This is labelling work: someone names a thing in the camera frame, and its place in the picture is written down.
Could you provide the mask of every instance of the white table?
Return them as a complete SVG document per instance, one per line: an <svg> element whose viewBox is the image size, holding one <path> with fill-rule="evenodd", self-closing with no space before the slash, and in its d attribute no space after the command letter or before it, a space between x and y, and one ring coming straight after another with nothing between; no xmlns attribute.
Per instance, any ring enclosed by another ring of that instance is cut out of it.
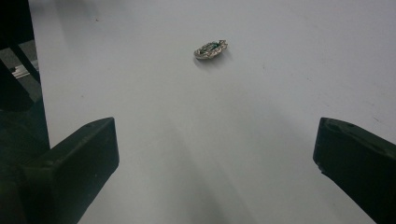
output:
<svg viewBox="0 0 396 224"><path fill-rule="evenodd" d="M51 145L116 119L120 167L80 223L374 223L312 155L321 117L396 143L395 1L30 7Z"/></svg>

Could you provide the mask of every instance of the black object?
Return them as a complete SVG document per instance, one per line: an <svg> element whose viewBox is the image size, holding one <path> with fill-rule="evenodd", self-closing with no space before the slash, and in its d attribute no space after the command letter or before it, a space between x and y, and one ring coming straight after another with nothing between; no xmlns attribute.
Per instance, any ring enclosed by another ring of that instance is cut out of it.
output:
<svg viewBox="0 0 396 224"><path fill-rule="evenodd" d="M322 118L314 161L376 223L396 223L396 146L362 128Z"/></svg>
<svg viewBox="0 0 396 224"><path fill-rule="evenodd" d="M27 0L0 1L0 37L0 49L10 48L26 70L40 83L40 75L19 47L19 44L34 39Z"/></svg>
<svg viewBox="0 0 396 224"><path fill-rule="evenodd" d="M0 60L0 110L24 111L33 103L29 93Z"/></svg>
<svg viewBox="0 0 396 224"><path fill-rule="evenodd" d="M16 44L35 38L28 0L0 1L0 24L3 24L0 33L7 31ZM5 48L8 48L8 43L0 39L0 49Z"/></svg>
<svg viewBox="0 0 396 224"><path fill-rule="evenodd" d="M81 127L43 154L1 149L8 159L0 160L0 223L78 223L119 165L113 118Z"/></svg>

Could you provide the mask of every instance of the silver ring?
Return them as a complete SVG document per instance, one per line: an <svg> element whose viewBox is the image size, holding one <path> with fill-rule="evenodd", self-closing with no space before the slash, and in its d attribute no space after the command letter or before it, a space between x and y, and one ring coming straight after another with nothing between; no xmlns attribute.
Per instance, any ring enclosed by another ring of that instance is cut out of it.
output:
<svg viewBox="0 0 396 224"><path fill-rule="evenodd" d="M225 43L225 40L219 40L219 42L213 41L196 50L194 56L197 59L212 59L224 49L227 49L227 46L228 44Z"/></svg>

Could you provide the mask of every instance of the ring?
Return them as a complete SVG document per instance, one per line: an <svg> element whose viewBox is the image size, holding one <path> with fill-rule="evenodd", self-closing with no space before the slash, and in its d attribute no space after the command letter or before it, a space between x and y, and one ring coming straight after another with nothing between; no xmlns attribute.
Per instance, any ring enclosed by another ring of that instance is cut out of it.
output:
<svg viewBox="0 0 396 224"><path fill-rule="evenodd" d="M219 40L219 42L213 41L196 50L194 56L197 59L212 59L224 49L227 49L227 46L228 44L225 43L225 40Z"/></svg>

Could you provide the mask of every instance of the white surface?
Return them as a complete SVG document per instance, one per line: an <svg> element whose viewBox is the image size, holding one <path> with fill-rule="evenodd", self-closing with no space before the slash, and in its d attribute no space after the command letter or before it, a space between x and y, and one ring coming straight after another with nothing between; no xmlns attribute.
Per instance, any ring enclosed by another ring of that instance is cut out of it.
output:
<svg viewBox="0 0 396 224"><path fill-rule="evenodd" d="M320 117L396 143L395 1L30 6L51 145L116 119L120 167L80 223L374 223L312 155Z"/></svg>

